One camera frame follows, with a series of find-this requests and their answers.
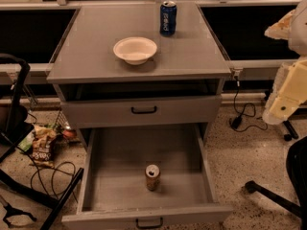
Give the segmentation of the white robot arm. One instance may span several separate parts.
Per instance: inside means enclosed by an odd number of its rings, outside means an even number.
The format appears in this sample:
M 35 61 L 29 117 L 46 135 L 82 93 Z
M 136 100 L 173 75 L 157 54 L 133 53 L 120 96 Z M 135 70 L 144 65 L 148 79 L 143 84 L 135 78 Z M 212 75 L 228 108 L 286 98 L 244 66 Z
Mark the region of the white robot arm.
M 265 123 L 279 125 L 307 101 L 307 0 L 269 26 L 265 36 L 287 40 L 288 47 L 299 54 L 292 65 L 283 63 L 277 70 L 262 115 Z

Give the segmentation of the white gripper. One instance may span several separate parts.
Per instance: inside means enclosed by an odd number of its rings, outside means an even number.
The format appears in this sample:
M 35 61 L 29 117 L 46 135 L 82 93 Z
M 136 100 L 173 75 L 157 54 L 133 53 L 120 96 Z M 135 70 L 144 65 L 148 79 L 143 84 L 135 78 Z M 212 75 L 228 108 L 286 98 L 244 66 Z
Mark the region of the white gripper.
M 292 65 L 283 63 L 276 73 L 262 119 L 268 125 L 279 125 L 306 101 L 307 59 L 300 58 Z

